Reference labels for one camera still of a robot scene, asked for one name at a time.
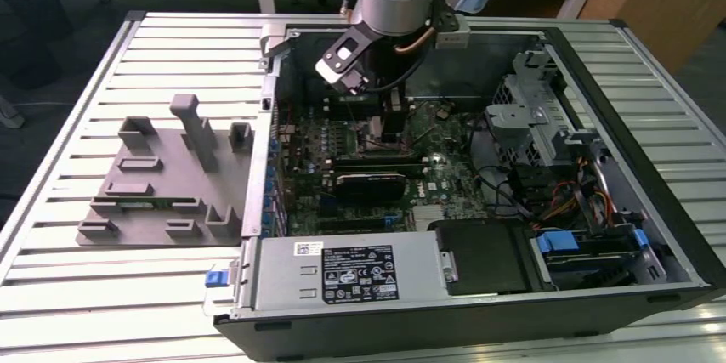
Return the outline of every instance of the orange wire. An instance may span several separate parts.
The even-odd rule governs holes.
[[[575,184],[575,182],[562,182],[555,186],[555,189],[552,190],[552,202],[550,203],[550,206],[554,206],[556,204],[556,191],[563,188],[567,184]]]

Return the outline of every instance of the white label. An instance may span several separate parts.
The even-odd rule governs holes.
[[[321,241],[296,242],[295,243],[295,256],[299,255],[320,255],[321,254]]]
[[[395,290],[395,285],[373,285],[373,292],[393,292]]]

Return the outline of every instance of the blue power supply latch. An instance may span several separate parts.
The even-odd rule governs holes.
[[[229,271],[208,271],[204,278],[207,288],[221,288],[229,286]]]

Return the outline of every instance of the gray post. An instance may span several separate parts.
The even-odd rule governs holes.
[[[176,94],[171,100],[169,110],[173,116],[181,120],[187,140],[196,152],[204,172],[215,172],[217,169],[213,151],[216,147],[215,133],[208,122],[201,122],[196,115],[196,106],[199,104],[200,101],[196,99],[196,95]]]

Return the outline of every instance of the barcode sticker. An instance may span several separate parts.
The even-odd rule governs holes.
[[[295,243],[295,256],[299,255],[320,255],[321,254],[321,241],[296,242]]]

